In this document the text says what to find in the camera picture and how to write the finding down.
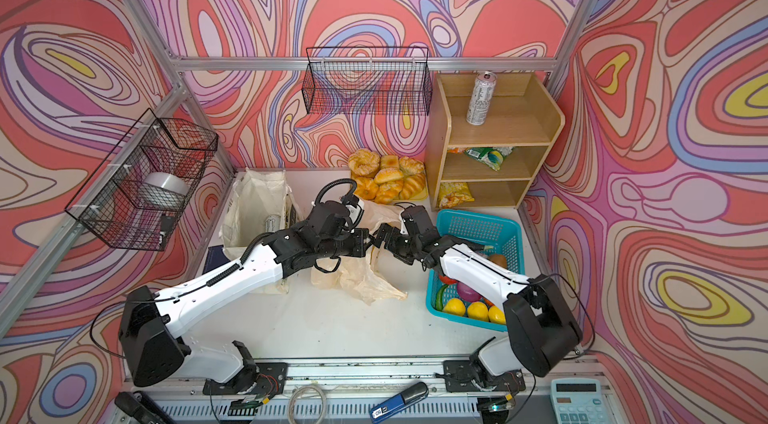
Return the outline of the translucent beige plastic bag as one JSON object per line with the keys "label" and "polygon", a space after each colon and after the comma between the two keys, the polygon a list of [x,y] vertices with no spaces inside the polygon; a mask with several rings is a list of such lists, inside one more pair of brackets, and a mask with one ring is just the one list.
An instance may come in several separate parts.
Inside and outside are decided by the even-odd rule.
{"label": "translucent beige plastic bag", "polygon": [[[358,226],[372,235],[383,224],[400,230],[402,209],[394,205],[362,201],[364,212]],[[340,289],[351,297],[372,305],[385,299],[405,300],[408,294],[393,286],[377,269],[380,248],[370,247],[361,257],[344,256],[332,273],[311,269],[311,284],[318,289]]]}

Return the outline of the white canvas tote bag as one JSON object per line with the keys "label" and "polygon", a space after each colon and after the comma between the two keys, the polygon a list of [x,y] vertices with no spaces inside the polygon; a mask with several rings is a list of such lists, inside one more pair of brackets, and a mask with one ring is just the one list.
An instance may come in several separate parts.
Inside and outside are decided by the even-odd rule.
{"label": "white canvas tote bag", "polygon": [[264,232],[268,214],[282,216],[281,229],[302,220],[285,170],[246,169],[235,178],[218,235],[229,259],[240,257],[246,246]]}

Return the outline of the white energy drink can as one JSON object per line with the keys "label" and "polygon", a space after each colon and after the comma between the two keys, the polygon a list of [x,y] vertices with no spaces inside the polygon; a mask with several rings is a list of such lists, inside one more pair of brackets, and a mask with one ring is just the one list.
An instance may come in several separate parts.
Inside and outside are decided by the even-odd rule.
{"label": "white energy drink can", "polygon": [[282,216],[279,214],[268,214],[264,219],[264,232],[273,233],[281,229]]}

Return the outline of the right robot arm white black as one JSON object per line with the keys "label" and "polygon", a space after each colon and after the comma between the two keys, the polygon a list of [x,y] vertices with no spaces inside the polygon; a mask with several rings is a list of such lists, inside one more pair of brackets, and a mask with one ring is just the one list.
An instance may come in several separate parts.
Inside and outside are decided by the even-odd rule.
{"label": "right robot arm white black", "polygon": [[404,209],[398,226],[383,224],[374,234],[375,246],[468,286],[502,311],[505,336],[485,342],[470,357],[477,379],[516,370],[544,377],[583,339],[552,277],[529,277],[488,258],[500,251],[521,263],[521,236],[509,219],[451,209],[432,218],[420,205]]}

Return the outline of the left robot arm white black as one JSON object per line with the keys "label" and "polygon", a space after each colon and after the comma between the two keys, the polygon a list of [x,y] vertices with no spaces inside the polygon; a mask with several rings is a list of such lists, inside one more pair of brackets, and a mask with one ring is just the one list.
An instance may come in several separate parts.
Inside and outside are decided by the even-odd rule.
{"label": "left robot arm white black", "polygon": [[366,233],[358,227],[363,214],[357,200],[316,201],[306,220],[254,239],[221,269],[160,291],[131,291],[118,338],[133,384],[149,387],[168,378],[225,384],[243,375],[251,364],[242,343],[206,347],[189,331],[218,309],[320,259],[364,255]]}

